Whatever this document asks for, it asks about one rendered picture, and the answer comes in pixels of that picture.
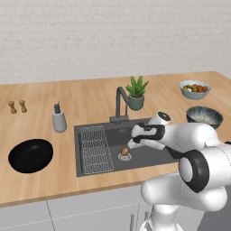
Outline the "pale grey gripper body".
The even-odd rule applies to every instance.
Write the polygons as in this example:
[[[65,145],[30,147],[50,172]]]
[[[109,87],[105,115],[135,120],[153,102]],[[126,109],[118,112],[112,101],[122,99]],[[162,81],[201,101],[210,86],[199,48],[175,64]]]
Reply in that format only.
[[[139,143],[136,143],[133,139],[131,139],[128,142],[127,146],[130,149],[135,149],[135,148],[139,148],[139,147],[142,147],[142,146],[150,146],[150,140],[142,139]]]

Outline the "round metal sink drain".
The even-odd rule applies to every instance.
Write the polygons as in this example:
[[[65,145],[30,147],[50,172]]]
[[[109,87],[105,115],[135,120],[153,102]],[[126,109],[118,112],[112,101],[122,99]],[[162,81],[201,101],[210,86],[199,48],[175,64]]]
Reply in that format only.
[[[130,161],[132,159],[132,155],[128,153],[127,155],[122,155],[121,153],[118,154],[118,159],[123,162]]]

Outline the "dark grey sink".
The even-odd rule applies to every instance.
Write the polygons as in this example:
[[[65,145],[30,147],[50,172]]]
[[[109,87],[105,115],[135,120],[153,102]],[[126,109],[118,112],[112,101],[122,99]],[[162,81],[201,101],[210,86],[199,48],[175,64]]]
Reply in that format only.
[[[159,151],[151,147],[142,146],[139,148],[129,150],[129,153],[132,155],[132,159],[130,161],[123,162],[118,159],[118,154],[121,152],[121,148],[127,146],[127,143],[131,139],[131,133],[133,127],[140,122],[147,123],[148,118],[130,120],[128,122],[122,122],[120,125],[115,125],[114,123],[76,125],[74,127],[74,137],[75,137],[77,176],[78,177],[87,176],[83,171],[81,146],[79,142],[80,142],[80,129],[83,127],[90,127],[90,126],[102,125],[104,127],[109,151],[115,168],[113,171],[124,171],[124,170],[177,162],[178,159],[180,158],[180,153],[167,147]]]

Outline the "dark speckled bowl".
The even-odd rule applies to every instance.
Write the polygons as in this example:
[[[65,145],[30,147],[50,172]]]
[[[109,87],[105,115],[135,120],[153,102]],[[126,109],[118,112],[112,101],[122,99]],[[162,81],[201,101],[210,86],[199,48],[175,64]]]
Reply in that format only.
[[[189,123],[203,123],[211,125],[214,129],[221,126],[224,117],[215,109],[207,106],[192,106],[186,112]]]

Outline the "pale grey cupboard door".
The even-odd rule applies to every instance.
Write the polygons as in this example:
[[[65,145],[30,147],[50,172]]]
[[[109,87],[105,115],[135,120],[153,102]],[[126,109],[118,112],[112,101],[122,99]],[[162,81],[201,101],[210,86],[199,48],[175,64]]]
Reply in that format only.
[[[134,214],[134,230],[140,186],[111,189],[61,199],[51,199],[48,207],[55,231],[129,231]]]
[[[0,208],[0,231],[54,231],[47,203]]]

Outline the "pale bowl of fruit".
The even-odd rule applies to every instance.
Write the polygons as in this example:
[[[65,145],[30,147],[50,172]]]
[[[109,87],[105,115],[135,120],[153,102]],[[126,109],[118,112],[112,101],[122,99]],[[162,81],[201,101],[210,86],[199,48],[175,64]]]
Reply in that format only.
[[[211,91],[211,87],[197,80],[183,80],[180,83],[180,91],[188,99],[199,100]]]

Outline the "black round bowl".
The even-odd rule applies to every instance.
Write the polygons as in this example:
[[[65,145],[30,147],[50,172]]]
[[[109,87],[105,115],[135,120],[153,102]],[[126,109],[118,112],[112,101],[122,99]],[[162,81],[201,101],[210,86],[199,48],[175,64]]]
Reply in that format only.
[[[31,139],[17,144],[8,155],[11,167],[20,173],[35,173],[44,169],[53,157],[51,143],[43,139]]]

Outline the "dark grey tap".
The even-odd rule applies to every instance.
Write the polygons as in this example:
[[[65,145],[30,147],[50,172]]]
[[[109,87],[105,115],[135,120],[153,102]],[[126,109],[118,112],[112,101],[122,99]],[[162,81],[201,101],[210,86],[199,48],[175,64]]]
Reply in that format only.
[[[123,99],[125,102],[124,115],[120,115],[121,99]],[[111,123],[114,123],[115,125],[120,125],[122,122],[127,122],[129,120],[128,106],[129,106],[129,98],[126,95],[125,90],[122,87],[118,87],[116,90],[116,97],[115,97],[115,116],[110,116],[109,121]]]

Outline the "green plant in grey pot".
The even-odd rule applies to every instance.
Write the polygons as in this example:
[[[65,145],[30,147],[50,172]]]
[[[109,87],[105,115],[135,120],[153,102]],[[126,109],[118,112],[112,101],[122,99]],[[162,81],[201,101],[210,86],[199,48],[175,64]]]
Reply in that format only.
[[[143,83],[143,77],[140,76],[138,80],[135,80],[134,76],[131,77],[131,84],[125,88],[129,93],[129,107],[138,111],[143,107],[145,88],[148,85],[148,81]]]

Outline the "grey soap dispenser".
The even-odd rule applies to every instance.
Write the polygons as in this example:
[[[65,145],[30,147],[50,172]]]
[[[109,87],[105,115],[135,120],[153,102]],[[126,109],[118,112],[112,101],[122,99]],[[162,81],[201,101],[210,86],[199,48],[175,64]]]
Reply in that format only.
[[[60,109],[60,104],[54,105],[54,111],[52,112],[52,124],[53,129],[57,133],[63,133],[67,129],[67,122],[64,112]]]

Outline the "small wooden shaker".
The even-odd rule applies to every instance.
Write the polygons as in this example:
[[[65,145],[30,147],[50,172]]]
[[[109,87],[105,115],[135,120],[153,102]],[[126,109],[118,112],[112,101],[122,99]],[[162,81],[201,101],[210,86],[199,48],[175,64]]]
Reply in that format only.
[[[27,109],[25,107],[25,101],[22,99],[22,100],[19,100],[19,104],[22,108],[22,113],[26,113],[27,112]]]
[[[16,114],[17,111],[16,111],[16,109],[14,107],[14,101],[13,100],[9,101],[8,105],[11,108],[11,114]]]

